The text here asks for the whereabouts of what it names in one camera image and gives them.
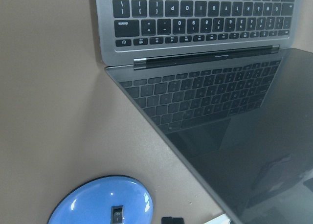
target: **silver laptop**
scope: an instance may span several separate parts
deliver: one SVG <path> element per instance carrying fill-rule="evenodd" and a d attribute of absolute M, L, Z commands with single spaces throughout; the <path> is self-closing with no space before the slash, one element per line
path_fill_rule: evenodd
<path fill-rule="evenodd" d="M 255 207 L 276 194 L 270 191 L 284 190 L 284 182 L 298 181 L 265 186 L 273 173 L 267 164 L 283 167 L 290 155 L 264 161 L 246 195 L 244 179 L 235 179 L 244 168 L 225 165 L 236 163 L 228 153 L 242 156 L 235 146 L 256 138 L 249 129 L 258 127 L 277 73 L 293 53 L 286 48 L 300 0 L 96 2 L 106 72 L 221 208 L 237 224 L 288 223 L 276 207 Z M 236 189 L 227 179 L 235 179 Z"/>

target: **laptop screen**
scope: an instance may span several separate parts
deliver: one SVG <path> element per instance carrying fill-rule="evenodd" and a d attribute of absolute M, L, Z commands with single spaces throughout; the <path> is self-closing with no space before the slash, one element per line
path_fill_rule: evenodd
<path fill-rule="evenodd" d="M 235 223 L 313 220 L 313 55 L 108 68 Z"/>

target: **computer mouse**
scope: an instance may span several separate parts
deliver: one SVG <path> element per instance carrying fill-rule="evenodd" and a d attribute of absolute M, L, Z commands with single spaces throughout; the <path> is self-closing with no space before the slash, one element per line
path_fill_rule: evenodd
<path fill-rule="evenodd" d="M 148 190 L 125 176 L 102 177 L 69 193 L 48 224 L 150 224 L 153 203 Z"/>

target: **keyboard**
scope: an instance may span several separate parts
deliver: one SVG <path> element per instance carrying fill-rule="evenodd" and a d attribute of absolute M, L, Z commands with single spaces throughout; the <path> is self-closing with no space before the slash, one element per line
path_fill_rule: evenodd
<path fill-rule="evenodd" d="M 287 38 L 295 0 L 112 0 L 115 46 L 155 49 Z"/>
<path fill-rule="evenodd" d="M 208 69 L 120 85 L 164 133 L 259 108 L 281 60 Z"/>

